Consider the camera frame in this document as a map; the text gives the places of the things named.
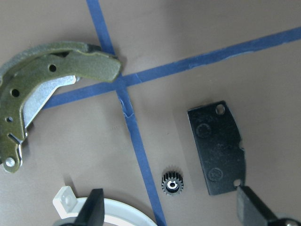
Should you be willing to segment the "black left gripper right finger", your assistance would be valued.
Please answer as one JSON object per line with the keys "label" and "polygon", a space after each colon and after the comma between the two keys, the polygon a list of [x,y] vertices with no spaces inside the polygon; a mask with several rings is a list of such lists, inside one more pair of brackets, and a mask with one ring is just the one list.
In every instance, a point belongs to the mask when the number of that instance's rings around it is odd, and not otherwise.
{"label": "black left gripper right finger", "polygon": [[279,218],[248,186],[237,187],[237,216],[244,226],[299,226],[293,218]]}

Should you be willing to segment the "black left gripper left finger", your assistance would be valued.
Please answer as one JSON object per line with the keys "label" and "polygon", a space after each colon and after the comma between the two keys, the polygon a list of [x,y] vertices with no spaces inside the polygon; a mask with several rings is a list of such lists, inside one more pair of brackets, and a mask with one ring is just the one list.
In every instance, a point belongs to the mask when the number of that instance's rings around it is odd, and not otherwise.
{"label": "black left gripper left finger", "polygon": [[60,216],[55,226],[102,226],[104,223],[103,189],[93,189],[87,198],[77,198],[71,188],[61,188],[53,199]]}

